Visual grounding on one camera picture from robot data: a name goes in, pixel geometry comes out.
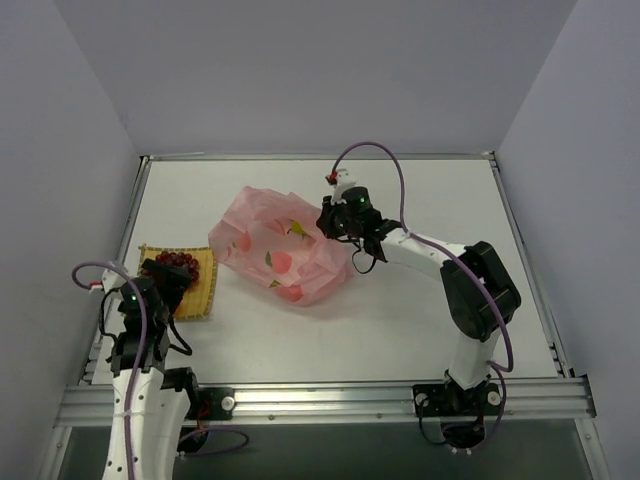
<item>woven mat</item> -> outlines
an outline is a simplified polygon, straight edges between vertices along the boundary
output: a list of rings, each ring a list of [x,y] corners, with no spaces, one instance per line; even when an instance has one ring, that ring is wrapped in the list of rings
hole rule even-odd
[[[138,275],[142,270],[142,262],[147,258],[155,260],[156,255],[163,250],[167,252],[190,253],[191,256],[200,262],[200,278],[185,293],[182,302],[174,314],[176,320],[190,320],[202,318],[209,314],[213,304],[213,293],[216,289],[216,277],[218,273],[218,262],[209,247],[199,248],[158,248],[147,245],[140,246],[140,263],[138,264]]]

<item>glass panel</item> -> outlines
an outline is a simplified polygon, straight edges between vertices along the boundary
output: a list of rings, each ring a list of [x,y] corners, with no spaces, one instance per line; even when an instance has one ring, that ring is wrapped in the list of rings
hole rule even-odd
[[[415,424],[241,428],[251,436],[244,450],[177,459],[174,478],[591,478],[570,420],[507,421],[486,449],[471,456],[427,444]],[[236,440],[213,434],[205,448]],[[108,443],[108,428],[75,428],[59,480],[101,478]]]

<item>white wall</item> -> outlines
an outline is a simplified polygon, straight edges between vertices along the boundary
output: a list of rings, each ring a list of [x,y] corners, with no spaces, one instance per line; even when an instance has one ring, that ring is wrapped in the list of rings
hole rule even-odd
[[[579,0],[499,161],[615,479],[637,478],[640,2]]]
[[[575,0],[55,3],[139,152],[479,152]]]
[[[30,479],[95,331],[69,273],[115,254],[139,162],[52,2],[2,2],[0,91],[0,477]]]

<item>pink plastic bag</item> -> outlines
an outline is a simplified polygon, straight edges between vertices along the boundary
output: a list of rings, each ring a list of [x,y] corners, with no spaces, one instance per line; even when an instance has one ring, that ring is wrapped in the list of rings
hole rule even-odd
[[[297,195],[245,187],[211,232],[223,265],[296,305],[310,305],[353,276],[344,246],[316,227],[320,209]]]

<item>red grapes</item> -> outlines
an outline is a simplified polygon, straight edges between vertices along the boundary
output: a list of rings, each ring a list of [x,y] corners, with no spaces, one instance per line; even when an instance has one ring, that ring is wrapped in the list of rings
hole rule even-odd
[[[192,286],[200,278],[200,263],[197,259],[193,258],[193,255],[191,255],[190,253],[176,253],[163,250],[161,253],[156,255],[155,260],[156,262],[162,263],[163,265],[182,267],[187,270],[189,272],[189,275],[191,275]],[[149,272],[143,271],[142,274],[149,275]]]

